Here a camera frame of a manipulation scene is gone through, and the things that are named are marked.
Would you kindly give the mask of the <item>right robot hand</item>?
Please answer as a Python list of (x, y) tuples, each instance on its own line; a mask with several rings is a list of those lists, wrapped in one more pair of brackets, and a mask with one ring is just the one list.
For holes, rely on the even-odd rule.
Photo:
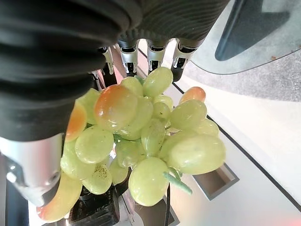
[(123, 37), (198, 45), (225, 0), (3, 0), (0, 3), (0, 151), (7, 179), (37, 207), (55, 196), (75, 100)]

